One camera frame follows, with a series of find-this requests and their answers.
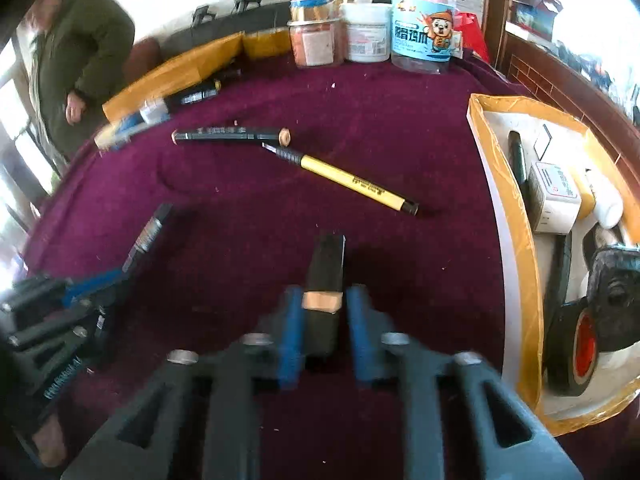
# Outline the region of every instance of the purple tablecloth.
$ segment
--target purple tablecloth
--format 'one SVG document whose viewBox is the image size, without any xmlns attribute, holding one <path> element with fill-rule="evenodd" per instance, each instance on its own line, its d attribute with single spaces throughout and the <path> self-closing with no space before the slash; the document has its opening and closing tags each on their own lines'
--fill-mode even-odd
<svg viewBox="0 0 640 480">
<path fill-rule="evenodd" d="M 33 233 L 32 271 L 80 278 L 112 269 L 159 203 L 180 213 L 126 305 L 114 362 L 81 375 L 62 401 L 72 455 L 168 351 L 214 352 L 250 331 L 287 284 L 303 283 L 314 242 L 329 230 L 346 236 L 346 283 L 366 284 L 398 330 L 437 351 L 476 350 L 499 369 L 500 249 L 466 108 L 472 92 L 523 91 L 471 58 L 424 76 L 391 63 L 297 70 L 282 57 L 124 149 L 100 156 L 86 145 Z M 290 128 L 294 149 L 414 198 L 418 216 L 259 147 L 170 138 L 176 128 L 235 121 Z M 262 478 L 401 478 L 398 400 L 358 387 L 345 323 L 340 334 L 323 370 L 260 397 Z M 621 422 L 607 431 L 615 424 L 562 442 L 579 465 L 595 467 L 588 461 L 621 437 Z"/>
</svg>

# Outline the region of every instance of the white box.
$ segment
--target white box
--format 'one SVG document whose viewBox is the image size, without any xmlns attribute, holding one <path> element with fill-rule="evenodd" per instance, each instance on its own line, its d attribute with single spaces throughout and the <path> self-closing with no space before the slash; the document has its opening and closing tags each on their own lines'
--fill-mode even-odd
<svg viewBox="0 0 640 480">
<path fill-rule="evenodd" d="M 580 209 L 580 193 L 568 171 L 555 164 L 534 162 L 527 179 L 529 223 L 535 233 L 567 234 Z"/>
</svg>

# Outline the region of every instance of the hand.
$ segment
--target hand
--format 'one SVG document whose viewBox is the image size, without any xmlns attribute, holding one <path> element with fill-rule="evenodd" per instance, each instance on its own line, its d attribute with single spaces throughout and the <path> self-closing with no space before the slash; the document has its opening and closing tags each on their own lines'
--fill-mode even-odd
<svg viewBox="0 0 640 480">
<path fill-rule="evenodd" d="M 86 103 L 75 92 L 70 92 L 66 98 L 66 122 L 76 124 L 82 118 L 82 112 L 86 108 Z"/>
<path fill-rule="evenodd" d="M 44 467 L 58 467 L 66 460 L 66 446 L 58 416 L 50 415 L 42 427 L 31 436 Z"/>
</svg>

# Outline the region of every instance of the black pen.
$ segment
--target black pen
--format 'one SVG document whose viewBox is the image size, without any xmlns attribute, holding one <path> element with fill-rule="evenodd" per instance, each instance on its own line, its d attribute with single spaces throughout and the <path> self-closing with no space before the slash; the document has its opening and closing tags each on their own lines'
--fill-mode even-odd
<svg viewBox="0 0 640 480">
<path fill-rule="evenodd" d="M 291 132 L 286 128 L 242 128 L 229 126 L 225 128 L 198 128 L 192 132 L 174 131 L 171 134 L 174 144 L 188 140 L 221 140 L 223 142 L 247 142 L 250 144 L 271 144 L 288 146 Z"/>
</svg>

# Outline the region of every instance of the small box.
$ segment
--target small box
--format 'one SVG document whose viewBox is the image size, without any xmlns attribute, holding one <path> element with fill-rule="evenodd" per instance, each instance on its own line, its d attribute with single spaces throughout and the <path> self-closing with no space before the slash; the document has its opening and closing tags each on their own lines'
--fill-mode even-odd
<svg viewBox="0 0 640 480">
<path fill-rule="evenodd" d="M 514 1 L 511 9 L 513 11 L 512 22 L 538 34 L 547 41 L 551 41 L 554 21 L 562 11 L 562 4 L 559 0 L 540 0 L 537 5 L 531 6 L 524 2 Z"/>
<path fill-rule="evenodd" d="M 534 162 L 527 185 L 531 200 L 531 230 L 535 233 L 567 234 L 574 226 L 582 202 L 569 172 L 555 164 Z"/>
</svg>

